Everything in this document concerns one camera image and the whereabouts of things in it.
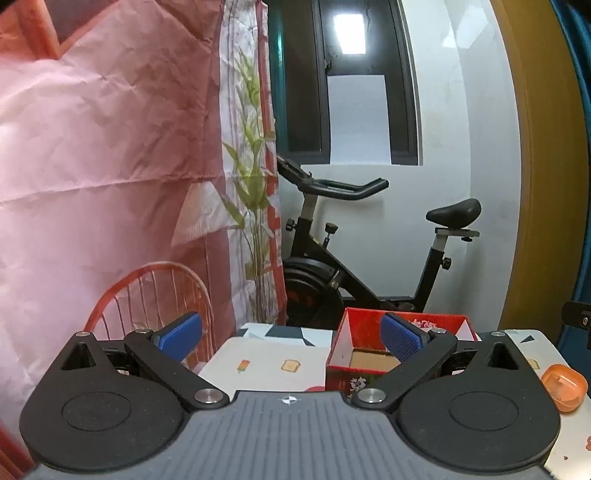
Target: gray gripper base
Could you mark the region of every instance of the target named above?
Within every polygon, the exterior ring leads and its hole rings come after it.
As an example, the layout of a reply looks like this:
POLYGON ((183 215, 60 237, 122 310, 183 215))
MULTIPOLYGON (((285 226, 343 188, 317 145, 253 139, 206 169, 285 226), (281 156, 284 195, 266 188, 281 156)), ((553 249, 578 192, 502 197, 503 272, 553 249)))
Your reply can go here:
MULTIPOLYGON (((483 478, 430 463, 398 437, 385 415, 352 408, 336 392, 242 392, 223 409, 193 414, 177 440, 151 459, 90 476, 92 480, 483 478)), ((500 476, 550 479, 539 467, 500 476)), ((46 466, 27 476, 28 480, 82 478, 87 477, 46 466)))

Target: black handlebar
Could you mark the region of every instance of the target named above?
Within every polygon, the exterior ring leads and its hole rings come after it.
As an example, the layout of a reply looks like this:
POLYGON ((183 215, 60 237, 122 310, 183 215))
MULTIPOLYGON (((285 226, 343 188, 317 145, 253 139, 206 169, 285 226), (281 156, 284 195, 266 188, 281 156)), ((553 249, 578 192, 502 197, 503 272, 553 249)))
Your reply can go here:
POLYGON ((277 157, 277 170, 302 193, 318 195, 337 200, 362 200, 388 188, 384 179, 375 179, 365 185, 352 185, 334 180, 312 178, 299 165, 286 158, 277 157))

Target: metal screw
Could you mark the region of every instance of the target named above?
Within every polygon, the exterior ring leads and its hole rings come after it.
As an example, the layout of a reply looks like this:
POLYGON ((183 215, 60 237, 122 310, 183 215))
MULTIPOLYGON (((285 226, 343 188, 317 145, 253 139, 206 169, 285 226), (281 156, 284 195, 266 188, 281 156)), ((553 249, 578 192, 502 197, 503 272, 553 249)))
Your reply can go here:
POLYGON ((386 400, 386 393, 379 388, 364 388, 357 393, 357 396, 365 403, 380 403, 386 400))
POLYGON ((217 388, 203 388, 195 392, 195 400, 201 403, 218 403, 223 400, 223 392, 217 388))

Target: orange bowl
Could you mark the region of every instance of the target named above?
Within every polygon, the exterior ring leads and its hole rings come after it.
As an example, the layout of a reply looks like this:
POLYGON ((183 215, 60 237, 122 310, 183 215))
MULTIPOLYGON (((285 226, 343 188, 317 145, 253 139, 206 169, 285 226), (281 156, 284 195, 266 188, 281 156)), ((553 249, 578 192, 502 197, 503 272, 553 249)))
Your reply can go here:
POLYGON ((562 364, 550 365, 541 380, 562 413, 576 410, 589 388, 583 375, 562 364))

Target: blue pad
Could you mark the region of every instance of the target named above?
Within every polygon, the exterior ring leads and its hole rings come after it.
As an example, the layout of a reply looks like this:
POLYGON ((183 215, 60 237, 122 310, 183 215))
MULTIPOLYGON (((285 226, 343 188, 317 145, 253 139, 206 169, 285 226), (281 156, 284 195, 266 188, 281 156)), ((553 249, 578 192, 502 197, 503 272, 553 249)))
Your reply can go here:
POLYGON ((379 324, 379 338, 386 350, 404 362, 428 341, 428 334, 406 320, 388 313, 379 324))
POLYGON ((201 317, 198 313, 189 312, 155 332, 154 344, 169 357, 182 362, 197 346, 202 334, 201 317))

